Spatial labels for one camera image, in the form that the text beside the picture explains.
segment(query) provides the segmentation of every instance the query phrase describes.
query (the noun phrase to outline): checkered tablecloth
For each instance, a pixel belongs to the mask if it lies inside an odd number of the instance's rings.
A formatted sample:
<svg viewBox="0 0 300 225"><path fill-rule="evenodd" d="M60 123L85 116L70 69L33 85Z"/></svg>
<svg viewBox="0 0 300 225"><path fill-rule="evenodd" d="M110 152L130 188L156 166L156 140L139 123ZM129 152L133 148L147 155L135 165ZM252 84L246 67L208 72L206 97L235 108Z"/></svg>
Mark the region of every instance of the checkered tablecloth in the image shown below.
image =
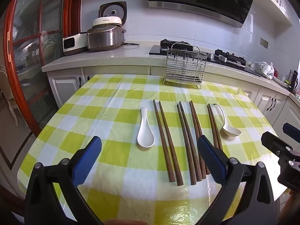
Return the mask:
<svg viewBox="0 0 300 225"><path fill-rule="evenodd" d="M174 142L184 186L170 183L152 100L161 101ZM286 189L277 182L278 158L261 144L265 131L275 133L268 121L242 90L209 82L201 89L183 85L163 85L163 77L143 75L95 75L53 116L42 130L18 172L18 182L26 191L36 162L58 164L84 148L93 136L102 140L102 151L84 184L81 194L103 221L111 218L143 220L149 224L195 224L220 190L208 175L191 186L185 144L176 104L181 101L196 143L189 107L193 100L203 133L213 143L207 112L208 103L218 103L229 124L242 134L221 135L228 157L255 165L263 161L268 170L274 198ZM140 108L147 107L155 136L149 149L137 145L141 122ZM221 112L212 106L219 129ZM226 217L233 215L244 186L241 184ZM55 189L66 212L72 217L57 184Z"/></svg>

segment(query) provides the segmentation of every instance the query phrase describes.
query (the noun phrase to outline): white chair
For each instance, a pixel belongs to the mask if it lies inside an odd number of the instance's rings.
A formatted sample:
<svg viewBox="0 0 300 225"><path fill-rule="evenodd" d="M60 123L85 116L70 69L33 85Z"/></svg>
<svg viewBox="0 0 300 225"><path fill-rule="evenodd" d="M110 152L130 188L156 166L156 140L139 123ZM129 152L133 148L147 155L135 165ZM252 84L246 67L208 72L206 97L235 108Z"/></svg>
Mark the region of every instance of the white chair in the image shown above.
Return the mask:
<svg viewBox="0 0 300 225"><path fill-rule="evenodd" d="M14 112L14 109L18 109L18 105L16 103L16 100L13 96L13 93L11 91L11 87L9 85L9 81L7 78L7 73L6 73L6 68L3 66L0 66L0 89L4 95L4 97L7 100L8 106L9 106L9 110L13 116L13 118L15 119L16 125L19 126L18 123L18 119L17 116Z"/></svg>

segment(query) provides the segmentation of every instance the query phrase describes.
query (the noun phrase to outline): metal bolt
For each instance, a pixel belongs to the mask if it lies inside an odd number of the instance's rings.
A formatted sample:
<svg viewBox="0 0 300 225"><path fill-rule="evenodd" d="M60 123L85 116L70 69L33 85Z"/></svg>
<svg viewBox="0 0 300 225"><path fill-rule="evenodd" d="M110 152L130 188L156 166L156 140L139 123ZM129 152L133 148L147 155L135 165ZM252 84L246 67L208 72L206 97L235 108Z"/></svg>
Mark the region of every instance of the metal bolt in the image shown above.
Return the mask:
<svg viewBox="0 0 300 225"><path fill-rule="evenodd" d="M258 162L258 166L261 167L261 168L264 168L265 164L263 162Z"/></svg>
<svg viewBox="0 0 300 225"><path fill-rule="evenodd" d="M69 163L69 159L68 158L65 158L65 159L62 159L61 163L62 165L67 165Z"/></svg>
<svg viewBox="0 0 300 225"><path fill-rule="evenodd" d="M41 165L42 165L42 164L41 164L40 162L38 162L38 163L36 163L36 164L34 165L34 167L35 167L35 168L40 168Z"/></svg>
<svg viewBox="0 0 300 225"><path fill-rule="evenodd" d="M232 164L238 164L238 160L236 160L234 157L230 158L229 160Z"/></svg>

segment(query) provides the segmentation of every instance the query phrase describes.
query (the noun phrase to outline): white spoon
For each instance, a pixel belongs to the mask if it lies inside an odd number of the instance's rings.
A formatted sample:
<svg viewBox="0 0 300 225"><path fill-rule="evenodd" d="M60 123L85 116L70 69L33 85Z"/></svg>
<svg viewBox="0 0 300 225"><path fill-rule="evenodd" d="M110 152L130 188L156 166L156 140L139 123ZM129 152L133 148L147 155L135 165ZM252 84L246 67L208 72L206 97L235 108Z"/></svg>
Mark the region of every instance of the white spoon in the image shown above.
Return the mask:
<svg viewBox="0 0 300 225"><path fill-rule="evenodd" d="M141 107L142 122L137 134L137 142L141 147L149 148L154 145L154 135L150 128L147 116L147 108Z"/></svg>
<svg viewBox="0 0 300 225"><path fill-rule="evenodd" d="M242 132L237 129L237 128L234 128L234 127L231 127L228 125L227 123L227 116L226 114L224 113L222 107L220 107L221 111L222 111L222 114L223 114L223 117L224 117L224 126L223 126L223 130L225 132L225 134L227 134L228 136L230 137L236 137L236 136L239 136Z"/></svg>

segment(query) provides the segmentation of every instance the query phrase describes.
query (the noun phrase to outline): white ladle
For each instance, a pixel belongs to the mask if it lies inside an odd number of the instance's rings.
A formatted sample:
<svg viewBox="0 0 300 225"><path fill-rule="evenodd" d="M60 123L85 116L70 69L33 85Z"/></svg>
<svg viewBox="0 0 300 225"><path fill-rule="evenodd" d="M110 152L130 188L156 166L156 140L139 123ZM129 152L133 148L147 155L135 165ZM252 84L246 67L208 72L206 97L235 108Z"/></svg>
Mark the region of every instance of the white ladle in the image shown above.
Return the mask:
<svg viewBox="0 0 300 225"><path fill-rule="evenodd" d="M147 116L147 108L141 107L142 122L137 134L137 142L141 147L149 148L154 145L154 135L150 128Z"/></svg>
<svg viewBox="0 0 300 225"><path fill-rule="evenodd" d="M227 134L228 136L230 137L236 137L236 136L239 136L242 132L237 129L237 128L234 128L234 127L231 127L228 125L227 123L227 116L226 114L224 113L222 107L220 107L221 111L222 111L222 114L223 114L223 117L224 117L224 126L223 126L223 130L225 132L225 134Z"/></svg>

